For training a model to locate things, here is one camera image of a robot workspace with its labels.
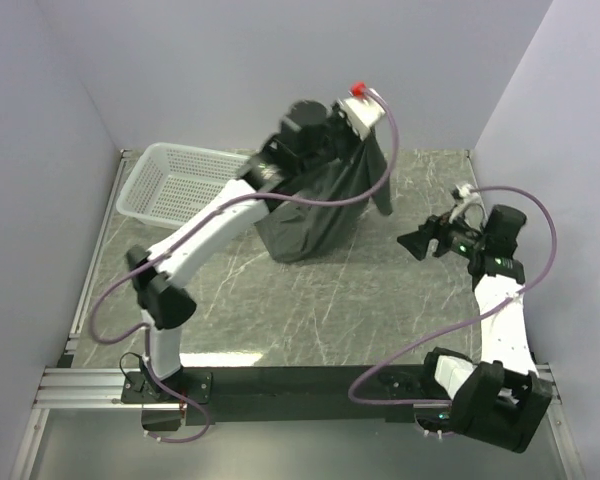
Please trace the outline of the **dark grey t shirt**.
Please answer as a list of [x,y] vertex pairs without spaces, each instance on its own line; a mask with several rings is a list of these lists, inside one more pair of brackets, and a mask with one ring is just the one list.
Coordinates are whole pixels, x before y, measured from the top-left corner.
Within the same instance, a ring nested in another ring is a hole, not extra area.
[[[387,161],[376,136],[370,135],[348,161],[336,160],[311,175],[299,197],[337,201],[360,195],[384,174]],[[291,264],[315,260],[343,246],[372,202],[383,216],[393,213],[390,184],[371,198],[344,207],[318,207],[285,202],[256,224],[257,233],[272,260]]]

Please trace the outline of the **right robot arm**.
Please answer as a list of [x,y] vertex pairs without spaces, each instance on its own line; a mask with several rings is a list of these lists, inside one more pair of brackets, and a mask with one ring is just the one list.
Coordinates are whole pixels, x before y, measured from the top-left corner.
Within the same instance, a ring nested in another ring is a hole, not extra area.
[[432,215],[398,243],[417,260],[435,241],[435,256],[456,253],[468,261],[472,291],[482,315],[481,358],[436,347],[424,360],[419,387],[432,399],[450,402],[452,432],[515,453],[524,452],[552,400],[529,349],[521,289],[524,267],[515,259],[526,215],[493,207],[484,226],[471,227],[458,209]]

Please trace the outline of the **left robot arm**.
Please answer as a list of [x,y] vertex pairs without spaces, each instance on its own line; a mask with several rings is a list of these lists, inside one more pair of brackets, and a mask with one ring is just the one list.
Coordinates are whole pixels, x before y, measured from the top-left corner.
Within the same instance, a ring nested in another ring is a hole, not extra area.
[[197,304],[187,283],[236,236],[282,206],[340,212],[342,200],[318,183],[328,168],[345,166],[359,151],[371,125],[363,125],[356,99],[331,107],[299,101],[269,137],[191,220],[148,249],[126,253],[131,282],[147,327],[140,363],[144,389],[166,402],[185,392],[180,360],[182,327]]

